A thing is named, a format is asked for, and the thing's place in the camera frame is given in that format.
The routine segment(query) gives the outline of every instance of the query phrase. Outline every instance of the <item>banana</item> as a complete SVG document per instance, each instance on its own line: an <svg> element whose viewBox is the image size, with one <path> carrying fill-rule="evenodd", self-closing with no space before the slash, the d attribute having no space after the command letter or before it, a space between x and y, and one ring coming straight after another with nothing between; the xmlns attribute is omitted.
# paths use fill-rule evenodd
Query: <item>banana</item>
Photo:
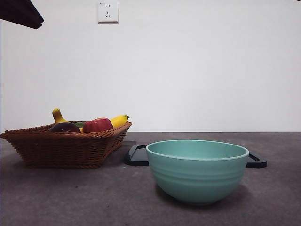
<svg viewBox="0 0 301 226"><path fill-rule="evenodd" d="M112 125L114 128L122 126L123 124L125 124L128 120L129 116L127 115L120 115L117 116L115 118L110 119Z"/></svg>
<svg viewBox="0 0 301 226"><path fill-rule="evenodd" d="M55 123L60 123L60 122L69 122L67 121L66 119L64 119L62 117L62 114L61 114L61 111L59 108L55 108L53 111L52 111L52 115L53 115L53 118L55 119Z"/></svg>

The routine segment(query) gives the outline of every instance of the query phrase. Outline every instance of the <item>teal bowl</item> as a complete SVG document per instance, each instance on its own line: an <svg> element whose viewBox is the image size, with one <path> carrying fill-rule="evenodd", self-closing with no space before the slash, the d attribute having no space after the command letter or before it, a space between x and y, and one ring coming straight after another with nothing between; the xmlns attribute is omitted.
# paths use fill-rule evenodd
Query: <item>teal bowl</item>
<svg viewBox="0 0 301 226"><path fill-rule="evenodd" d="M246 169L249 151L207 140L166 140L146 146L150 169L167 194L208 205L231 194Z"/></svg>

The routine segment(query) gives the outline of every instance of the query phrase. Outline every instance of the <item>dark purple fruit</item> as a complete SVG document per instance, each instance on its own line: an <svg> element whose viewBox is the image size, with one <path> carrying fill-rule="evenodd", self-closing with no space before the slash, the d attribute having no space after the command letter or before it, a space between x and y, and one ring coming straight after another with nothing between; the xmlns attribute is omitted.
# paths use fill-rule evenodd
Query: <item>dark purple fruit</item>
<svg viewBox="0 0 301 226"><path fill-rule="evenodd" d="M71 122L60 122L49 129L49 132L78 132L80 129Z"/></svg>

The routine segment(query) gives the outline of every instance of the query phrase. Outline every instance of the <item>dark gray table surface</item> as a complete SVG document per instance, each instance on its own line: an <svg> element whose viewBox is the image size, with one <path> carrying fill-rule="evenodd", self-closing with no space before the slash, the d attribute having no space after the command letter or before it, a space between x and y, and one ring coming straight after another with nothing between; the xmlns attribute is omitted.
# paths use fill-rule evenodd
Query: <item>dark gray table surface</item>
<svg viewBox="0 0 301 226"><path fill-rule="evenodd" d="M178 202L146 166L124 156L135 144L204 139L242 145L268 160L247 168L238 188L213 205ZM29 169L1 141L1 226L301 225L301 133L128 132L97 169Z"/></svg>

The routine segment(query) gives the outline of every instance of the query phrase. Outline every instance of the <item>white wall socket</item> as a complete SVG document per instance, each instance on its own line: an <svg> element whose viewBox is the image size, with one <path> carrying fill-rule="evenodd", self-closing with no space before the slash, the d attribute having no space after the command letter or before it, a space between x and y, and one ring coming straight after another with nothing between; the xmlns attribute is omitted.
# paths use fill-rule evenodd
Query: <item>white wall socket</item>
<svg viewBox="0 0 301 226"><path fill-rule="evenodd" d="M98 3L98 22L118 23L117 0L104 0Z"/></svg>

